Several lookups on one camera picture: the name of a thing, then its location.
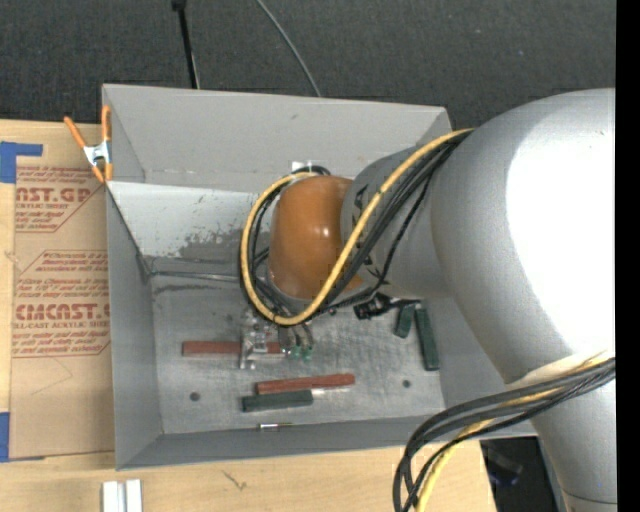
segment wooden block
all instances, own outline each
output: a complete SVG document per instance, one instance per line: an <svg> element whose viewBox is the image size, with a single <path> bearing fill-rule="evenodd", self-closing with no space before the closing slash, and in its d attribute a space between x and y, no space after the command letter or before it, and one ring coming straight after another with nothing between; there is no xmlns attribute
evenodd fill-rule
<svg viewBox="0 0 640 512"><path fill-rule="evenodd" d="M285 391L299 391L302 389L325 389L342 386L353 386L356 382L352 373L335 373L333 375L317 375L314 377L300 377L298 379L281 379L258 382L256 393L267 395Z"/></svg>
<svg viewBox="0 0 640 512"><path fill-rule="evenodd" d="M240 355L242 343L239 341L183 341L183 356ZM280 354L280 343L267 342L267 354Z"/></svg>
<svg viewBox="0 0 640 512"><path fill-rule="evenodd" d="M265 434L265 442L273 435ZM440 448L425 446L417 462ZM0 464L3 510L100 512L100 486L142 480L145 512L388 512L392 468L404 447L328 454L223 460L207 464L115 471L113 453ZM280 478L274 475L285 475ZM292 485L289 475L295 475ZM496 512L480 443L467 441L445 466L429 512Z"/></svg>

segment small green object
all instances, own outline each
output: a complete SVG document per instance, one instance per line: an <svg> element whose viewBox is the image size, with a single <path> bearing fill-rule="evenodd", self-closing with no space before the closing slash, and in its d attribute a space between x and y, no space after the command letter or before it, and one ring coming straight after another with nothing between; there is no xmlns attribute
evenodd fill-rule
<svg viewBox="0 0 640 512"><path fill-rule="evenodd" d="M438 358L438 349L436 348L436 340L431 329L431 321L426 309L416 309L415 312L416 326L418 327L418 339L420 340L420 349L422 350L422 359L424 361L424 369L431 372L440 369L440 359Z"/></svg>
<svg viewBox="0 0 640 512"><path fill-rule="evenodd" d="M311 361L311 356L313 355L313 347L307 347L302 351L302 360L305 363Z"/></svg>
<svg viewBox="0 0 640 512"><path fill-rule="evenodd" d="M313 404L313 395L310 389L242 397L243 412L271 411L289 407L304 407L311 404Z"/></svg>
<svg viewBox="0 0 640 512"><path fill-rule="evenodd" d="M393 330L393 334L399 338L406 338L411 331L411 324L413 323L413 312L416 309L415 302L406 304L398 311L398 319L396 320L396 327Z"/></svg>
<svg viewBox="0 0 640 512"><path fill-rule="evenodd" d="M301 348L300 345L294 345L293 347L291 347L291 352L289 352L289 357L291 359L300 359L300 353L301 353Z"/></svg>

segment yellow cable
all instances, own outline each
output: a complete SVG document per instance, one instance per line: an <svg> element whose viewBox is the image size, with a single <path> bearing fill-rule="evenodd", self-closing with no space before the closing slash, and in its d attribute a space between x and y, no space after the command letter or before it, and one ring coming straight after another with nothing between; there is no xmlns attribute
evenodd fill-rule
<svg viewBox="0 0 640 512"><path fill-rule="evenodd" d="M605 353L601 352L587 359L586 361L576 366L575 368L571 369L570 371L563 372L553 378L570 375L579 370L590 368L596 364L604 362L606 359L608 359L608 357L605 355ZM509 407L512 405L519 405L519 404L525 404L527 402L532 402L540 398L544 398L546 395L550 395L554 393L557 389L558 388L550 389L547 391L540 391L538 393L533 393L531 395L526 395L520 398L514 398L513 400L507 400L506 402L503 402L502 404L500 404L500 407ZM467 434L472 434L474 432L477 432L478 430L484 428L486 425L492 423L493 421L494 421L493 419L489 419L489 420L479 421L477 423L474 423L473 425L469 425L468 427L465 427L464 429L462 429L458 433L456 438L460 438ZM440 456L434 461L433 466L431 467L429 473L427 474L427 478L425 479L422 490L420 491L420 497L418 498L418 503L416 504L416 512L426 511L427 502L429 501L429 498L433 493L433 489L435 487L438 477L440 476L440 473L442 472L442 469L444 468L446 463L449 461L449 459L453 456L455 451L461 446L461 444L463 443L452 445L449 449L442 452Z"/></svg>
<svg viewBox="0 0 640 512"><path fill-rule="evenodd" d="M256 203L253 205L253 207L251 208L251 211L249 212L249 217L247 218L247 222L242 232L242 240L240 244L240 264L242 269L242 279L244 281L244 285L247 290L247 295L249 296L249 299L251 300L253 305L256 307L256 309L260 313L262 313L264 316L269 318L272 322L282 326L299 324L307 320L311 315L313 315L318 310L318 308L322 305L327 295L331 292L331 289L333 288L336 281L338 280L338 277L344 270L344 267L347 263L347 259L349 258L349 255L351 254L353 247L356 245L358 238L362 234L362 231L364 231L367 221L371 217L375 208L378 206L378 203L382 199L382 196L384 196L384 194L389 190L389 188L408 169L410 169L411 166L415 164L421 157L423 157L425 154L429 153L430 151L433 151L438 146L445 144L446 142L456 137L457 135L468 132L468 131L471 131L471 129L458 130L455 132L448 133L447 135L443 135L442 137L438 137L437 139L429 142L428 144L422 146L420 149L415 151L409 158L407 158L407 160L405 160L400 166L398 166L389 175L389 177L380 186L378 191L371 198L371 201L369 202L369 204L367 204L367 207L364 209L364 211L360 215L358 222L353 228L351 236L347 240L347 243L342 249L342 252L338 257L336 264L331 269L329 277L327 278L324 285L320 289L320 292L318 293L318 295L313 299L311 304L309 304L309 306L307 306L307 308L304 311L292 317L285 317L285 316L280 316L276 314L274 311L271 311L260 300L260 297L258 297L258 294L256 293L253 287L253 284L251 283L251 276L249 274L249 261L248 261L249 233L251 231L251 226L253 225L253 220L255 219L260 206L265 202L269 194L271 194L275 189L277 189L281 185L284 185L290 181L293 181L300 176L305 176L305 175L309 176L309 175L313 175L314 173L300 173L296 175L285 176L284 178L281 178L278 181L276 181L267 190L265 190L262 193L262 195L258 198Z"/></svg>

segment cardboard sheet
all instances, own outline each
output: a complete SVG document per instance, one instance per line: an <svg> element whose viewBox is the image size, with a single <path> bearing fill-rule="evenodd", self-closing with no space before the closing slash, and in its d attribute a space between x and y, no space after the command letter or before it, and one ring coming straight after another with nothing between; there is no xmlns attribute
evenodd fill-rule
<svg viewBox="0 0 640 512"><path fill-rule="evenodd" d="M98 142L99 127L79 128ZM0 121L0 140L43 148L17 159L2 251L14 272L9 456L113 449L104 187L63 123ZM6 329L2 343L6 366Z"/></svg>
<svg viewBox="0 0 640 512"><path fill-rule="evenodd" d="M9 410L15 185L0 183L0 414Z"/></svg>

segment orange clip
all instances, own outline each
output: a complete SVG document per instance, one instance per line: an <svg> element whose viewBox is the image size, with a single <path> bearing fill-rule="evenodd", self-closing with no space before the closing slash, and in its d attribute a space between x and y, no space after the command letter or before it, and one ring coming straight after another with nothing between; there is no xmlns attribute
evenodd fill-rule
<svg viewBox="0 0 640 512"><path fill-rule="evenodd" d="M100 183L104 183L105 180L109 181L113 178L113 163L111 162L111 108L109 105L102 107L101 123L102 142L97 146L87 146L84 137L73 120L68 116L64 117L64 124L69 128L76 144L84 151L87 160L89 160L91 164L93 174ZM104 160L104 173L97 165L99 159Z"/></svg>

